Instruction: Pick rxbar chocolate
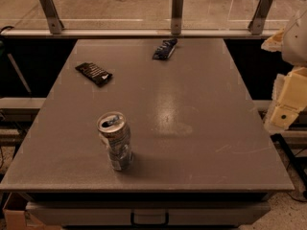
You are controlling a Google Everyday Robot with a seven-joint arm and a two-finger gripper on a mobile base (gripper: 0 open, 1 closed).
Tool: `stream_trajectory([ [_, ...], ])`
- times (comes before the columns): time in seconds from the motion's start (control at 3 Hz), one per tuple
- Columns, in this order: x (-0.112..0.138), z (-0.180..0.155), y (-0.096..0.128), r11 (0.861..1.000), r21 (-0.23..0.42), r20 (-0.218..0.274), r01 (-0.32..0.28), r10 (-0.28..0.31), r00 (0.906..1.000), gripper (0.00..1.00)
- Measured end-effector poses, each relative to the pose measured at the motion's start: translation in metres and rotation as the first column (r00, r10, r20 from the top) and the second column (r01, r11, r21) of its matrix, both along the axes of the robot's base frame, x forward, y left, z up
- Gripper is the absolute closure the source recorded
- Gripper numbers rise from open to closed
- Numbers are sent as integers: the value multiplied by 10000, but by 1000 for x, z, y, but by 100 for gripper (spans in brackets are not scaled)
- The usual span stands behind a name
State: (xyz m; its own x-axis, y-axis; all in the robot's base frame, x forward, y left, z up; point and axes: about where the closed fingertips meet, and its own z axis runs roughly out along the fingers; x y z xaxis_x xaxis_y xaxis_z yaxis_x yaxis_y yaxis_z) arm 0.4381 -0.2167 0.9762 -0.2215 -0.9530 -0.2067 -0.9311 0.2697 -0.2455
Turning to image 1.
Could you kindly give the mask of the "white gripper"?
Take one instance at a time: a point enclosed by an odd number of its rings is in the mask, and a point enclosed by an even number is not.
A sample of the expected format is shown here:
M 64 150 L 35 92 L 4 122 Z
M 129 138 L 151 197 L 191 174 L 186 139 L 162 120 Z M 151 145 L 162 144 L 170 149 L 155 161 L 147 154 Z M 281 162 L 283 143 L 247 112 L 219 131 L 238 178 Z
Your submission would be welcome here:
M 281 52 L 284 28 L 267 38 L 261 49 Z M 296 66 L 287 75 L 278 74 L 273 84 L 272 102 L 264 118 L 264 128 L 271 134 L 287 130 L 307 106 L 307 68 Z

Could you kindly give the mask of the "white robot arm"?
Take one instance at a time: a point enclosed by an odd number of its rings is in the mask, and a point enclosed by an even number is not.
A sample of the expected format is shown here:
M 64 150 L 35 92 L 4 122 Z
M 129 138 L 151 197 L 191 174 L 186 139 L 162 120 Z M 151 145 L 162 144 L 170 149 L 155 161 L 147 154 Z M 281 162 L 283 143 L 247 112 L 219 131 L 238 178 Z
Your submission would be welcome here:
M 264 127 L 271 133 L 287 130 L 307 107 L 307 9 L 300 9 L 276 34 L 261 45 L 263 50 L 280 52 L 293 65 L 287 74 L 278 74 L 273 83 L 272 102 Z

